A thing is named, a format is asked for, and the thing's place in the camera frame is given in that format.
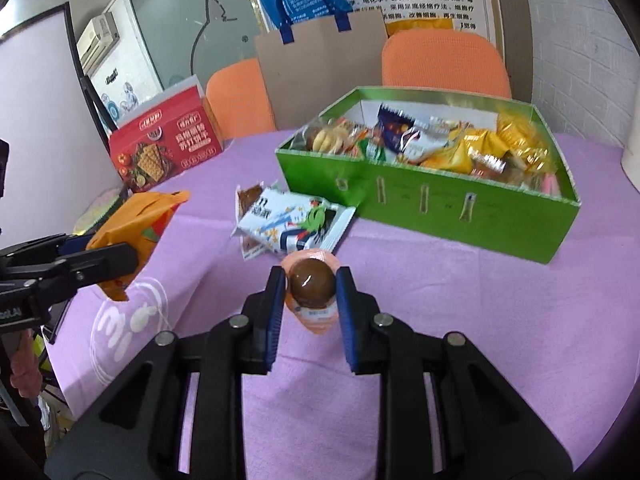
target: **orange chair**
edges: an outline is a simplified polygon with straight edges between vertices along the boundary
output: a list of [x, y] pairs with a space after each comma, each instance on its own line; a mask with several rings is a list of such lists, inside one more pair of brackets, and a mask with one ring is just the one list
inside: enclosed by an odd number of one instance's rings
[[223, 139], [276, 130], [273, 112], [255, 58], [239, 61], [211, 76], [207, 99]]
[[413, 28], [391, 36], [382, 50], [382, 83], [511, 97], [495, 47], [458, 30]]

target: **brown tote bag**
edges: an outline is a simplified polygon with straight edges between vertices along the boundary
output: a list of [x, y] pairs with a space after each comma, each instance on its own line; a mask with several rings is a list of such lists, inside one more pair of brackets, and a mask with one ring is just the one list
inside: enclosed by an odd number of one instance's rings
[[254, 38], [279, 130], [299, 128], [356, 86], [382, 85], [382, 12], [324, 3], [332, 15], [292, 24], [276, 0], [282, 27]]

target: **table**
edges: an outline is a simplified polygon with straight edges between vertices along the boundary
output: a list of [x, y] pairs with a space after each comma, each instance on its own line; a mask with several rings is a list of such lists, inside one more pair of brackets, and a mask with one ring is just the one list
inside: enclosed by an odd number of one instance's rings
[[[130, 287], [129, 302], [114, 304], [97, 287], [78, 293], [49, 346], [75, 415], [155, 332], [204, 332], [264, 288], [278, 260], [242, 260], [238, 239], [229, 237], [233, 195], [238, 184], [282, 178], [273, 149], [285, 136], [235, 140], [159, 186], [192, 196]], [[640, 196], [620, 168], [619, 148], [558, 140], [583, 204], [547, 266], [361, 219], [337, 256], [360, 290], [417, 332], [466, 333], [577, 467], [638, 376], [640, 280], [632, 276], [640, 269]], [[285, 310], [273, 372], [246, 377], [243, 397], [249, 478], [372, 478], [377, 379], [351, 375], [337, 326], [316, 336]]]

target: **blue bag handle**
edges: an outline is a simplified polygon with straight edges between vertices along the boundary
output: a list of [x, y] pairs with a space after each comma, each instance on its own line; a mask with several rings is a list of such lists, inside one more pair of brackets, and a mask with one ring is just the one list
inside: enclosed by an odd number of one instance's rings
[[[329, 13], [334, 16], [335, 24], [338, 26], [338, 31], [344, 32], [346, 30], [351, 30], [351, 23], [349, 22], [349, 16], [347, 15], [347, 13], [344, 10], [337, 9], [329, 0], [322, 1], [326, 5], [326, 8], [329, 10]], [[280, 27], [282, 43], [293, 43], [293, 31], [291, 30], [291, 25], [293, 25], [293, 22], [287, 14], [282, 0], [276, 0], [276, 8], [278, 9], [278, 14], [282, 19], [282, 26]]]

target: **red box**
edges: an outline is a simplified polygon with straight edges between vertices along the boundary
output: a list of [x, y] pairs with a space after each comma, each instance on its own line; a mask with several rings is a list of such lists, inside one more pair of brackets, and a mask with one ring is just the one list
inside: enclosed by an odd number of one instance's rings
[[146, 191], [221, 153], [219, 130], [207, 98], [193, 86], [114, 132], [111, 160], [131, 190]]

